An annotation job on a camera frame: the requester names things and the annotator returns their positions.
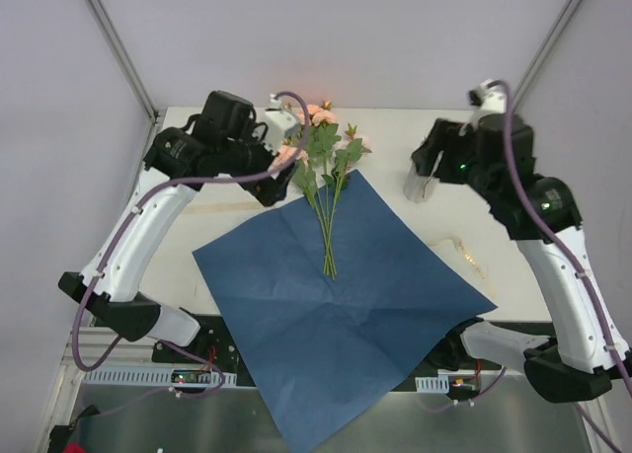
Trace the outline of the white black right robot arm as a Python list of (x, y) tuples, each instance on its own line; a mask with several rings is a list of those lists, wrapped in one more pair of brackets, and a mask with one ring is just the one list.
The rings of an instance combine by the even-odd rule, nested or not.
[(503, 136), (500, 114), (475, 125), (439, 118), (412, 153), (411, 174), (471, 187), (490, 206), (534, 274), (554, 333), (528, 335), (472, 318), (439, 343), (448, 370), (485, 359), (523, 373), (536, 393), (554, 403), (585, 402), (607, 393), (631, 367), (631, 349), (597, 309), (582, 217), (569, 187), (535, 172), (533, 129), (513, 116)]

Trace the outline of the blue wrapping paper sheet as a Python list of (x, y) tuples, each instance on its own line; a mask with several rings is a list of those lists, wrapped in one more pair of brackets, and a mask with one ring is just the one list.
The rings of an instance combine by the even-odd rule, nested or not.
[(454, 327), (494, 304), (425, 245), (359, 172), (324, 240), (305, 199), (194, 251), (288, 448), (309, 452), (401, 384)]

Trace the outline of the white ribbed ceramic vase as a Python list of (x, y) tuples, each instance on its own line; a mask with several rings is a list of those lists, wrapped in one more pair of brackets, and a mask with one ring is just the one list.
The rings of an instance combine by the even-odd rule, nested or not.
[(412, 166), (403, 186), (403, 194), (409, 201), (415, 203), (425, 202), (431, 198), (437, 184), (437, 178), (420, 176), (416, 168)]

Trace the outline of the pink rose stem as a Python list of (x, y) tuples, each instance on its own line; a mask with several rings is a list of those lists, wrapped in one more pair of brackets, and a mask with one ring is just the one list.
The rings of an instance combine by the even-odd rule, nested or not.
[(302, 115), (303, 129), (309, 131), (306, 152), (309, 162), (316, 172), (317, 185), (322, 199), (326, 199), (323, 175), (328, 167), (325, 163), (332, 145), (340, 139), (337, 119), (329, 107), (309, 105), (308, 112)]
[(329, 152), (328, 164), (323, 175), (326, 192), (326, 213), (324, 222), (325, 260), (324, 272), (335, 280), (338, 274), (333, 247), (333, 225), (342, 193), (351, 182), (351, 171), (362, 157), (372, 153), (370, 140), (359, 133), (357, 126), (348, 124), (343, 135)]
[(297, 157), (297, 169), (292, 177), (293, 183), (302, 191), (309, 205), (315, 211), (319, 221), (324, 242), (323, 271), (332, 279), (336, 278), (337, 269), (331, 248), (331, 230), (328, 223), (329, 210), (326, 199), (322, 199), (316, 179), (316, 172), (312, 168), (306, 151), (301, 151)]

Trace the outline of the cream printed ribbon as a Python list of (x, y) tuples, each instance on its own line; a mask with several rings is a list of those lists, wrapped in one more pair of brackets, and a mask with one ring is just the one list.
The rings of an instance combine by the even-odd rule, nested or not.
[(456, 253), (458, 253), (470, 266), (470, 269), (483, 281), (488, 279), (487, 272), (483, 270), (475, 261), (470, 252), (466, 249), (463, 241), (456, 236), (447, 236), (440, 239), (435, 239), (428, 242), (429, 247), (437, 247), (444, 242), (448, 242), (454, 249)]

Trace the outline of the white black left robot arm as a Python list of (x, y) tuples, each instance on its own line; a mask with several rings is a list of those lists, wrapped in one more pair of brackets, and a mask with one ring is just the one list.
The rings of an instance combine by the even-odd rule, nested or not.
[(117, 227), (81, 271), (60, 277), (59, 288), (123, 339), (169, 341), (186, 362), (202, 361), (209, 341), (199, 321), (144, 296), (140, 282), (170, 227), (203, 186), (236, 183), (263, 207), (285, 198), (295, 166), (285, 162), (274, 170), (273, 162), (301, 124), (282, 97), (271, 96), (257, 113), (249, 101), (213, 91), (201, 113), (160, 131)]

